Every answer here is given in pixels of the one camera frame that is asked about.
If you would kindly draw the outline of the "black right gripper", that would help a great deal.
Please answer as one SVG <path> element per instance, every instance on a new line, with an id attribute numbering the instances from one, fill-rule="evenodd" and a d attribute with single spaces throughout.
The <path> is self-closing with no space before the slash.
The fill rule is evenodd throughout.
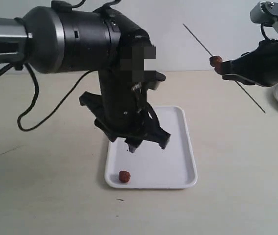
<path id="1" fill-rule="evenodd" d="M 251 53 L 222 62 L 221 75 L 248 86 L 278 84 L 278 39 L 263 40 Z"/>

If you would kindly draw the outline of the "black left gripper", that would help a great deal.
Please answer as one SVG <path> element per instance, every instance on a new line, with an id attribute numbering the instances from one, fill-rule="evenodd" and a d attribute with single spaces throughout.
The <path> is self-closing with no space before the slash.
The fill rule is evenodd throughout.
<path id="1" fill-rule="evenodd" d="M 134 83 L 123 80 L 111 70 L 100 70 L 98 74 L 101 94 L 84 92 L 79 97 L 80 104 L 95 115 L 95 125 L 111 142 L 126 138 L 130 153 L 134 153 L 143 140 L 155 142 L 164 150 L 171 134 L 151 121 L 146 124 L 147 116 L 138 113 L 137 99 L 131 90 Z"/>

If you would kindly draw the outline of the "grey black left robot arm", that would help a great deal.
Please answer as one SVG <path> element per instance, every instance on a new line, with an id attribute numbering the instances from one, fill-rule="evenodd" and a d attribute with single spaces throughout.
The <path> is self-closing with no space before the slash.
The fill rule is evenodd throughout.
<path id="1" fill-rule="evenodd" d="M 147 31 L 114 9 L 116 1 L 92 12 L 78 5 L 53 0 L 37 6 L 21 18 L 0 18 L 0 76 L 10 69 L 27 69 L 33 84 L 35 105 L 39 73 L 97 72 L 100 94 L 84 92 L 82 106 L 95 116 L 95 125 L 110 141 L 124 138 L 130 152 L 143 141 L 165 148 L 170 134 L 147 101 L 166 76 L 145 70 L 144 62 L 156 57 Z"/>

